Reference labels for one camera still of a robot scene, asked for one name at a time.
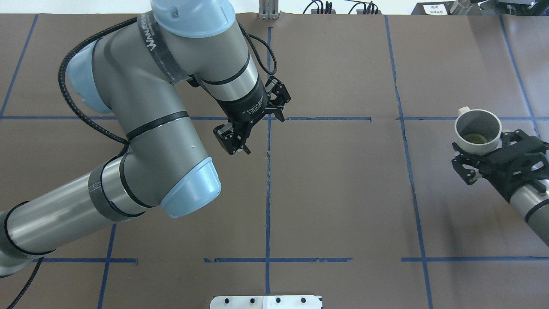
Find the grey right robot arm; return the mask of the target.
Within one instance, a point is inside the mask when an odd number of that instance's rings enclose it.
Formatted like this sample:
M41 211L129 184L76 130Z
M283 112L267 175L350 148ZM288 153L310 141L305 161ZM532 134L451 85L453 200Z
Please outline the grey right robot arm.
M548 143L522 130L501 133L500 140L500 148L482 155L453 143L453 169L467 185L486 179L547 245Z

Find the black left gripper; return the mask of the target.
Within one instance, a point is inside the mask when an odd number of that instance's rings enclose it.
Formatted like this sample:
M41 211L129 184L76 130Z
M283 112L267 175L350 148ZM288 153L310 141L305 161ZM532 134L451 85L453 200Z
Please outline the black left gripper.
M225 102L228 122L214 127L213 134L229 155L238 152L249 155L251 151L246 143L251 133L252 121L262 118L265 113L273 114L280 122L284 122L286 118L283 110L290 100L286 84L276 76L270 76L266 82L266 90L253 89L240 99Z

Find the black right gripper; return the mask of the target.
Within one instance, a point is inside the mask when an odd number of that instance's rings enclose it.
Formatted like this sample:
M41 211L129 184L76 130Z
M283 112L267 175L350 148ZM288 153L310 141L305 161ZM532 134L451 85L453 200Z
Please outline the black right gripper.
M452 143L455 156L451 164L467 185L485 178L509 202L520 188L530 185L542 194L548 188L548 143L537 136L530 136L521 129L502 132L502 148L488 154L465 152Z

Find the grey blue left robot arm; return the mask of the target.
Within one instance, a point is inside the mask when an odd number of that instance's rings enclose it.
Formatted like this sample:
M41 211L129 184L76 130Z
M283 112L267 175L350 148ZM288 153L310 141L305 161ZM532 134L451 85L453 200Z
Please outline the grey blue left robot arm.
M175 86L204 89L227 115L213 129L230 155L290 94L275 71L263 84L257 51L227 0L153 0L152 10L89 37L63 59L57 79L71 109L129 150L84 176L1 213L1 276L60 246L159 206L188 215L221 192Z

